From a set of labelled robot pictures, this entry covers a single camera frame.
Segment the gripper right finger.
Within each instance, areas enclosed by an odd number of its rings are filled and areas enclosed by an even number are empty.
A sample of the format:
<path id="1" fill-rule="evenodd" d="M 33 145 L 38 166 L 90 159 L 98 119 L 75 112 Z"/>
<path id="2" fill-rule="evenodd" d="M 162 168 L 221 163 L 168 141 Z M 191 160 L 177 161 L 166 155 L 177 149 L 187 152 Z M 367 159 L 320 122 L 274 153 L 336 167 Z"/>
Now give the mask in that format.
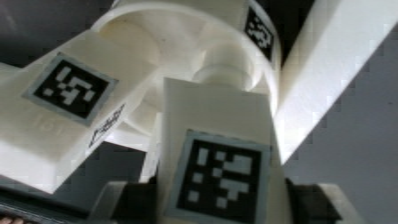
<path id="1" fill-rule="evenodd" d="M 370 224 L 360 211 L 354 207 L 354 204 L 349 200 L 347 194 L 336 184 L 320 183 L 319 184 L 322 191 L 335 205 L 336 211 L 340 213 L 342 219 L 336 221 L 336 224 Z"/>

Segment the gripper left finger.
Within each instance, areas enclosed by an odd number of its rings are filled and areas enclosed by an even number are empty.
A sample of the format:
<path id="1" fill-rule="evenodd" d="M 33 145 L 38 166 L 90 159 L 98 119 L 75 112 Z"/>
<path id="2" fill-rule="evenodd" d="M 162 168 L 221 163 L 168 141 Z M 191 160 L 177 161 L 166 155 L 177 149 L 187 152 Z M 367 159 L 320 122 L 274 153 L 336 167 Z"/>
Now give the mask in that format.
<path id="1" fill-rule="evenodd" d="M 118 224 L 113 220 L 114 211 L 127 187 L 125 181 L 107 183 L 91 209 L 88 224 Z"/>

